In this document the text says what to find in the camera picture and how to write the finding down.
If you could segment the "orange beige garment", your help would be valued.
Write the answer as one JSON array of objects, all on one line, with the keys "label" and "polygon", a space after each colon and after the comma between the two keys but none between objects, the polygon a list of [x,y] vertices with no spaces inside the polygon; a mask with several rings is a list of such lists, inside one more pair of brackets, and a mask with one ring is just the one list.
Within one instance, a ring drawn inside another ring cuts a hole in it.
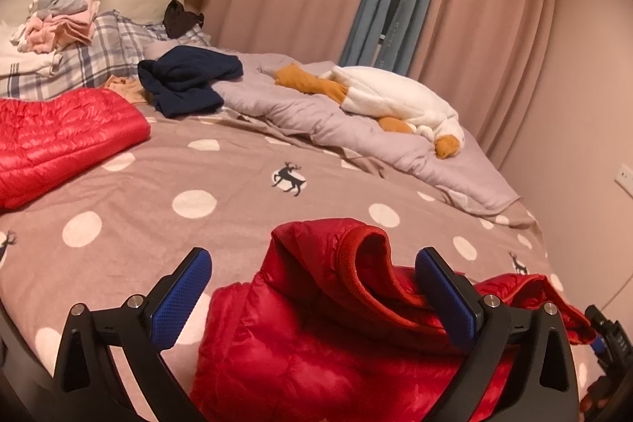
[{"label": "orange beige garment", "polygon": [[149,103],[150,95],[138,79],[110,75],[103,88],[114,91],[133,105]]}]

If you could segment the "white wall power strip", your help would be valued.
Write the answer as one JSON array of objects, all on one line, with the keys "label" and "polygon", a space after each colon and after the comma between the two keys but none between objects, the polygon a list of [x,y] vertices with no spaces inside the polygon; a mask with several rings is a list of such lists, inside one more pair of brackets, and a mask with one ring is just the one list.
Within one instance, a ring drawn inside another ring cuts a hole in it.
[{"label": "white wall power strip", "polygon": [[633,197],[633,170],[626,164],[621,164],[615,177],[617,185],[630,197]]}]

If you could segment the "navy blue garment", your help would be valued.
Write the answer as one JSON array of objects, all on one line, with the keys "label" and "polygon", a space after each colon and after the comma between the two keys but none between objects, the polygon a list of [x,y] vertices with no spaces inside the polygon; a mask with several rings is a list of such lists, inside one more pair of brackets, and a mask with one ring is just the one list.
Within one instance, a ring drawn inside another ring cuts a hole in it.
[{"label": "navy blue garment", "polygon": [[178,45],[159,59],[140,61],[137,75],[151,95],[152,106],[165,118],[174,119],[218,112],[224,100],[212,84],[240,79],[244,67],[235,56]]}]

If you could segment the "light purple quilt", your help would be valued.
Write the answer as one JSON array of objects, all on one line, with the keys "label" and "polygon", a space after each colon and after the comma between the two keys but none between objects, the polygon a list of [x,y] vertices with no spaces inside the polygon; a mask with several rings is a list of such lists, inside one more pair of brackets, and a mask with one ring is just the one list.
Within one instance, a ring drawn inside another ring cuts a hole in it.
[{"label": "light purple quilt", "polygon": [[274,71],[294,60],[277,53],[236,53],[244,76],[220,80],[212,89],[224,105],[247,117],[262,119],[286,136],[310,140],[313,145],[337,148],[348,156],[378,159],[403,174],[445,192],[456,206],[475,214],[497,215],[519,200],[496,167],[466,138],[457,156],[438,159],[422,136],[387,133],[377,122],[347,115],[323,95],[307,95],[277,86]]}]

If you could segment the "red down jacket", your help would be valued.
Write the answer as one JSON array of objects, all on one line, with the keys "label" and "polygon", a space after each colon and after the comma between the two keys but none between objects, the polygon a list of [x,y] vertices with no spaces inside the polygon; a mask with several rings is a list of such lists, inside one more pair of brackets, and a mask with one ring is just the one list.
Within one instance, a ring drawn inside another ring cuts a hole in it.
[{"label": "red down jacket", "polygon": [[[542,275],[470,283],[509,307],[555,304],[571,349],[595,338]],[[516,354],[505,351],[469,421],[490,421]],[[383,230],[352,218],[293,222],[271,233],[250,282],[212,296],[191,401],[209,421],[427,421],[467,355],[415,262],[393,264]]]},{"label": "red down jacket", "polygon": [[119,94],[80,88],[54,100],[1,101],[1,209],[24,207],[149,139],[146,118]]}]

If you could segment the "white goose plush toy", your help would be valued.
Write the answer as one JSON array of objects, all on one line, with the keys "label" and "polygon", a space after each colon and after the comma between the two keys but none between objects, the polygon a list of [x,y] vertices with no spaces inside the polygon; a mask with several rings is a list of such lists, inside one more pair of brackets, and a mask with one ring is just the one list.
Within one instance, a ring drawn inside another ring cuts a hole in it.
[{"label": "white goose plush toy", "polygon": [[466,143],[458,112],[421,83],[371,66],[334,66],[320,76],[295,63],[274,71],[275,84],[321,94],[348,114],[374,119],[383,131],[426,138],[439,159],[457,155]]}]

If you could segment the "polka dot bed sheet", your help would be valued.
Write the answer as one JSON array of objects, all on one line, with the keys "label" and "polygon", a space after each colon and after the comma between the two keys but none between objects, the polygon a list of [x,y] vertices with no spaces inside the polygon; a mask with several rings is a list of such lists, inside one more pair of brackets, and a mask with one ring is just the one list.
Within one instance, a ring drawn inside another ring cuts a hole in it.
[{"label": "polka dot bed sheet", "polygon": [[1,218],[2,369],[37,418],[74,303],[118,305],[195,246],[211,252],[212,288],[247,282],[286,222],[355,218],[389,234],[398,265],[432,245],[474,282],[517,272],[559,285],[520,200],[497,215],[469,213],[378,159],[352,159],[229,109],[144,116],[147,141]]}]

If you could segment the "pile of pink clothes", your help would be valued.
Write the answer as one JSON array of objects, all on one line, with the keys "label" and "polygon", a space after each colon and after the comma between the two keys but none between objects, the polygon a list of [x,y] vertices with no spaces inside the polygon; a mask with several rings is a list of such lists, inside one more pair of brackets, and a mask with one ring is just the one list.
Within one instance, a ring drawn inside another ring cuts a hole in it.
[{"label": "pile of pink clothes", "polygon": [[9,41],[21,53],[52,53],[74,43],[90,45],[100,2],[85,1],[87,9],[76,14],[29,16],[14,29]]}]

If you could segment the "pink curtain right panel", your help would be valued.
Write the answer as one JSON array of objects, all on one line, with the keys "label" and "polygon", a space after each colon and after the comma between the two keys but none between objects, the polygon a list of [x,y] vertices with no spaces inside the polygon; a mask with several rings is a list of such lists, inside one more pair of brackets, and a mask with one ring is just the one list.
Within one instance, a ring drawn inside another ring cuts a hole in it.
[{"label": "pink curtain right panel", "polygon": [[430,0],[408,74],[444,98],[500,166],[526,117],[556,0]]}]

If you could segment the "white folded garment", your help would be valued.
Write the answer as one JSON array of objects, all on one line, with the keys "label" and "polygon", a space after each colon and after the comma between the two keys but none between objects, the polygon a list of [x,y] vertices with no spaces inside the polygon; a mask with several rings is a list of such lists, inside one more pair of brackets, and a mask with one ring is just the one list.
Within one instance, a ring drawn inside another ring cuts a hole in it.
[{"label": "white folded garment", "polygon": [[13,75],[38,74],[51,76],[57,70],[60,62],[60,53],[21,53],[9,39],[14,29],[5,23],[1,25],[1,78],[9,78]]}]

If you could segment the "black small garment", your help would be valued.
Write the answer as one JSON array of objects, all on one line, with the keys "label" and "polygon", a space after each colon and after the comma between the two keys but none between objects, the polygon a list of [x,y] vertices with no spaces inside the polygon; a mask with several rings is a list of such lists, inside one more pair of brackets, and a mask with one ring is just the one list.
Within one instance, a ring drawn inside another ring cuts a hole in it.
[{"label": "black small garment", "polygon": [[171,0],[164,12],[163,25],[169,38],[181,38],[195,27],[202,28],[204,15],[187,11],[180,1]]}]

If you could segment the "folded red down jacket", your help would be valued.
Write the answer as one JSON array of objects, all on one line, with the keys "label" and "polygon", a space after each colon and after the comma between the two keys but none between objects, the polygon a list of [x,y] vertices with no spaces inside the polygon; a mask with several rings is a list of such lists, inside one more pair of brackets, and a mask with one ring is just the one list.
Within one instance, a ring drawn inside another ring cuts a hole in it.
[{"label": "folded red down jacket", "polygon": [[1,101],[1,209],[24,207],[149,139],[146,118],[119,94],[80,88],[54,100]]}]

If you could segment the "plaid pillow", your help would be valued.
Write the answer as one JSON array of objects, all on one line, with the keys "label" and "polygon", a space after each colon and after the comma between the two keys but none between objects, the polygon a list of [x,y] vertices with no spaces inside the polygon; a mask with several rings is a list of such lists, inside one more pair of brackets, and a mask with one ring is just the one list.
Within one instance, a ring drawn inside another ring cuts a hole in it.
[{"label": "plaid pillow", "polygon": [[77,88],[98,88],[110,75],[135,78],[145,48],[166,38],[162,23],[140,25],[116,11],[105,12],[95,17],[90,45],[72,44],[56,51],[61,62],[54,74],[1,78],[1,95],[18,100],[50,100]]}]

